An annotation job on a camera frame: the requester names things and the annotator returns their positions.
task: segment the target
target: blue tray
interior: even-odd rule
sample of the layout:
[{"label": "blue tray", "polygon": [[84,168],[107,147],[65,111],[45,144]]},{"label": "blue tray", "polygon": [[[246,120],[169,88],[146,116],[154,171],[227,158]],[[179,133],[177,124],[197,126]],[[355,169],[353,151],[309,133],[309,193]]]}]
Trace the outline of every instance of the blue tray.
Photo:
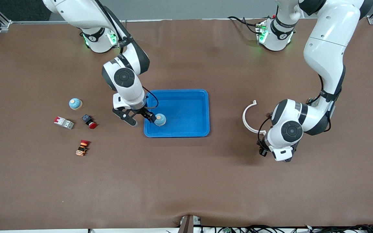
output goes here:
[{"label": "blue tray", "polygon": [[[145,120],[144,133],[150,138],[205,137],[210,132],[208,93],[203,89],[153,90],[159,106],[151,111],[166,117],[159,127]],[[155,98],[148,93],[148,106],[155,106]]]}]

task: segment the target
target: brown table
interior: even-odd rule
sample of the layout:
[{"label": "brown table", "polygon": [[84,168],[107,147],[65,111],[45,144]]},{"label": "brown table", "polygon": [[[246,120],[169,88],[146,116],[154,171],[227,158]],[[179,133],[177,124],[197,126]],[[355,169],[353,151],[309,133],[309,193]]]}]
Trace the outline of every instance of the brown table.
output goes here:
[{"label": "brown table", "polygon": [[[362,20],[346,50],[332,130],[305,135],[290,163],[258,155],[241,121],[253,99],[258,127],[281,100],[317,95],[303,59],[315,22],[301,20],[280,52],[237,22],[128,23],[151,59],[147,88],[208,91],[211,132],[190,139],[147,138],[141,118],[132,128],[111,112],[101,69],[118,51],[93,53],[70,25],[11,25],[0,35],[0,229],[172,227],[185,214],[222,226],[373,224],[373,25]],[[74,154],[81,139],[92,142],[85,157]]]}]

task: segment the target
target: blue ball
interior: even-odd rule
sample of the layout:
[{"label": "blue ball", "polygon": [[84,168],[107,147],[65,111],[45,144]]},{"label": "blue ball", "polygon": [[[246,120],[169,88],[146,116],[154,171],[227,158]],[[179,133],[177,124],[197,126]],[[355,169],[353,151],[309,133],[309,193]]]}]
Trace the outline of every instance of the blue ball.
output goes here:
[{"label": "blue ball", "polygon": [[166,123],[166,117],[163,114],[158,113],[155,115],[156,121],[154,122],[157,126],[163,126]]},{"label": "blue ball", "polygon": [[73,109],[73,110],[77,110],[77,109],[81,108],[82,105],[83,105],[83,102],[80,99],[77,99],[77,98],[72,98],[68,102],[68,106],[70,106],[70,108]]}]

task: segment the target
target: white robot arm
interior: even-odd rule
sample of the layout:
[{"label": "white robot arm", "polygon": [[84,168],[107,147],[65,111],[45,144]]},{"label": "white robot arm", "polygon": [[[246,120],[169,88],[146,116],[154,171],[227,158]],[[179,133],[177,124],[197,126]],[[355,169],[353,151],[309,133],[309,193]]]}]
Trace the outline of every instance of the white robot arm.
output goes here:
[{"label": "white robot arm", "polygon": [[154,113],[146,106],[146,96],[138,75],[149,68],[149,58],[120,20],[99,0],[43,0],[52,12],[60,13],[70,25],[80,28],[90,49],[102,53],[114,45],[126,47],[113,60],[105,63],[102,76],[117,93],[113,96],[113,112],[131,126],[133,118],[141,114],[151,122],[156,121]]},{"label": "white robot arm", "polygon": [[345,77],[343,54],[359,19],[372,3],[373,0],[299,0],[303,11],[317,14],[317,24],[303,55],[307,64],[319,74],[322,89],[316,99],[306,104],[285,99],[275,107],[271,114],[272,128],[257,142],[261,155],[271,151],[276,161],[289,162],[303,133],[316,135],[327,131],[327,127],[330,129],[334,104]]}]

